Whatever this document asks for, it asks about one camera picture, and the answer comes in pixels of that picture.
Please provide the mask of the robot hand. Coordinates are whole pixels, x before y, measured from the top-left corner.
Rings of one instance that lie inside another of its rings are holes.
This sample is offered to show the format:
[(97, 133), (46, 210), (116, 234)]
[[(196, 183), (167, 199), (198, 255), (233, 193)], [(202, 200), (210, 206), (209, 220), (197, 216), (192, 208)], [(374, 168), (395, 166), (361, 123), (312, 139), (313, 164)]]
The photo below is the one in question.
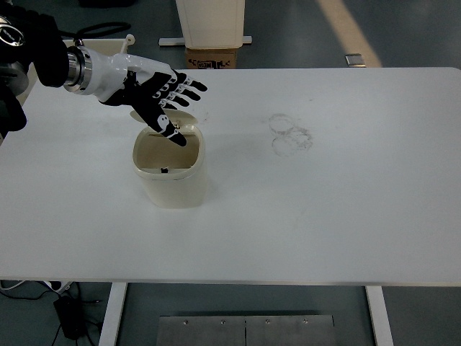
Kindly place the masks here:
[(175, 128), (164, 110), (189, 106), (201, 99), (207, 87), (166, 63), (127, 53), (106, 56), (86, 49), (92, 75), (87, 92), (102, 104), (128, 105), (154, 131), (178, 146), (186, 138)]

